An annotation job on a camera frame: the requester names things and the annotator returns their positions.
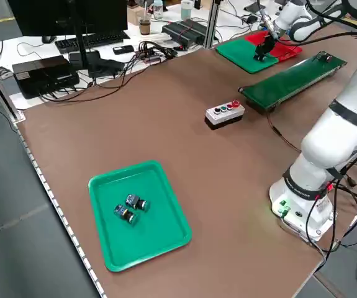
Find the computer monitor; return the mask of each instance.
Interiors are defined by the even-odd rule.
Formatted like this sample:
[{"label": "computer monitor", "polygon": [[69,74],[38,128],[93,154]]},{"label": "computer monitor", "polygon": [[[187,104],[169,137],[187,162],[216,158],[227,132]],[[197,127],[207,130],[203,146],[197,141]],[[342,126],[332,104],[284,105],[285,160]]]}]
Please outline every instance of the computer monitor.
[{"label": "computer monitor", "polygon": [[92,77],[105,76],[108,67],[97,51],[86,53],[83,33],[127,29],[127,0],[8,0],[23,35],[50,36],[75,34],[79,53],[70,54],[77,70]]},{"label": "computer monitor", "polygon": [[[70,0],[8,0],[24,36],[76,34]],[[83,33],[127,29],[126,0],[75,0]]]}]

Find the red mat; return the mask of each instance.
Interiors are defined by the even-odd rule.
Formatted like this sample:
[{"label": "red mat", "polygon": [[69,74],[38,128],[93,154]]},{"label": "red mat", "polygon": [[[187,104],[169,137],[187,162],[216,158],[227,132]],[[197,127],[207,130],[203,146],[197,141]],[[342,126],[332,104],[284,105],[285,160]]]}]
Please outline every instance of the red mat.
[{"label": "red mat", "polygon": [[[264,38],[268,34],[268,31],[262,31],[258,32],[255,34],[247,35],[245,37],[245,40],[248,42],[251,42],[253,45],[259,45],[264,41]],[[298,55],[300,52],[302,52],[301,47],[298,46],[289,46],[289,45],[283,45],[281,43],[276,43],[275,47],[273,50],[271,50],[271,55],[280,61],[287,60],[291,57],[294,57]]]}]

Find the brown table surface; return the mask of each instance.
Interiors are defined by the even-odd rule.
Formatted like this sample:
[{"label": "brown table surface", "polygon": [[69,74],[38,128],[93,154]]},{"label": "brown table surface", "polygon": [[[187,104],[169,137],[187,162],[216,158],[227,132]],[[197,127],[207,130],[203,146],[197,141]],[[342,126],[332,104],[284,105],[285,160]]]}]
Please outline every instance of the brown table surface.
[{"label": "brown table surface", "polygon": [[[330,26],[323,34],[339,30]],[[297,58],[258,74],[215,50],[198,50],[147,69],[104,99],[42,104],[25,113],[19,129],[109,297],[290,297],[301,287],[321,257],[279,227],[268,197],[297,153],[250,108],[242,121],[215,131],[204,123],[204,113],[234,99],[244,102],[238,87],[320,50],[348,65],[272,114],[274,125],[299,145],[357,67],[353,37],[305,46]],[[107,92],[94,88],[78,99]],[[112,273],[104,266],[88,181],[147,160],[164,167],[193,238],[183,248]],[[357,180],[357,168],[352,172]],[[339,236],[355,208],[340,196],[338,212]],[[327,247],[329,241],[328,233],[321,243]]]}]

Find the gray floor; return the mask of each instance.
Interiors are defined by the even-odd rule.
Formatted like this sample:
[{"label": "gray floor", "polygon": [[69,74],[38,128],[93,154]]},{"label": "gray floor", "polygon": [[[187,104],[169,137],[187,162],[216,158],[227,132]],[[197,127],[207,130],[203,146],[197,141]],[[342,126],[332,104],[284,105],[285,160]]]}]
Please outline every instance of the gray floor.
[{"label": "gray floor", "polygon": [[[20,36],[14,21],[0,23],[0,40]],[[18,92],[14,79],[4,82]],[[346,243],[357,240],[357,229]],[[357,246],[340,248],[321,270],[334,293],[357,297]],[[0,115],[0,298],[97,297],[17,136]],[[334,297],[311,278],[297,297]]]}]

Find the monitor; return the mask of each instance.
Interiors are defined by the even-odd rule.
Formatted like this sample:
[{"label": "monitor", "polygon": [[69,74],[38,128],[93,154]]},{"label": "monitor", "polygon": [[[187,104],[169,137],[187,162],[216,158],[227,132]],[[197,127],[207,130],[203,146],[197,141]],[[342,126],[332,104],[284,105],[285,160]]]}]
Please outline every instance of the monitor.
[{"label": "monitor", "polygon": [[[75,34],[69,0],[8,0],[24,36]],[[75,0],[82,33],[127,29],[126,0]]]}]

